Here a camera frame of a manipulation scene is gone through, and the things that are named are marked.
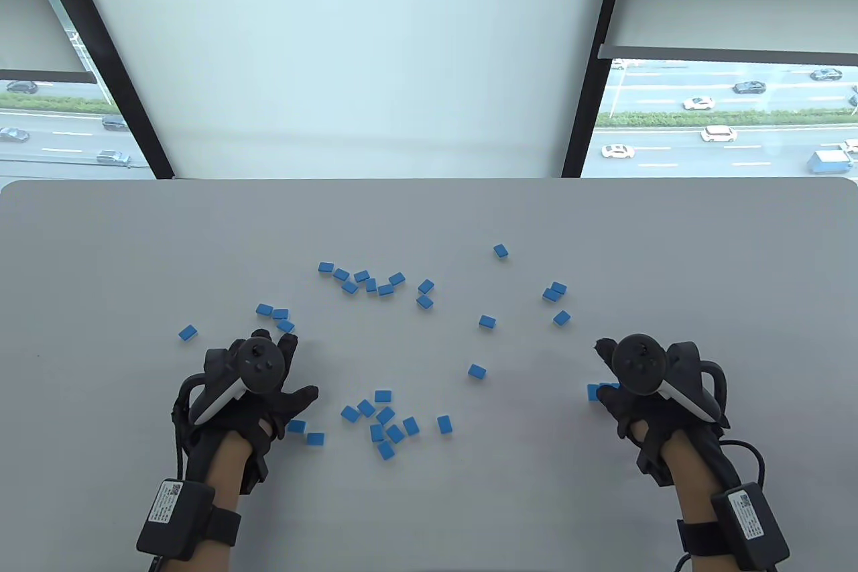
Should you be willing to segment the person's right hand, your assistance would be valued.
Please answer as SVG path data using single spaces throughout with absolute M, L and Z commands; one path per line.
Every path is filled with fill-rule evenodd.
M 618 422 L 618 435 L 638 446 L 637 466 L 661 487 L 674 484 L 662 447 L 678 431 L 725 489 L 741 483 L 721 449 L 730 424 L 725 410 L 727 380 L 717 363 L 702 360 L 693 342 L 667 349 L 647 334 L 620 341 L 597 340 L 595 351 L 609 366 L 619 387 L 601 385 L 597 400 Z

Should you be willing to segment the person's left hand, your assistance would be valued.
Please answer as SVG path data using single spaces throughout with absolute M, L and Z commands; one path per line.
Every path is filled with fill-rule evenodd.
M 297 347 L 293 333 L 273 340 L 258 329 L 228 347 L 206 350 L 202 372 L 184 379 L 171 412 L 178 477 L 204 482 L 227 434 L 235 432 L 251 449 L 240 494 L 266 480 L 273 441 L 282 440 L 289 422 L 319 395 L 315 386 L 283 391 Z

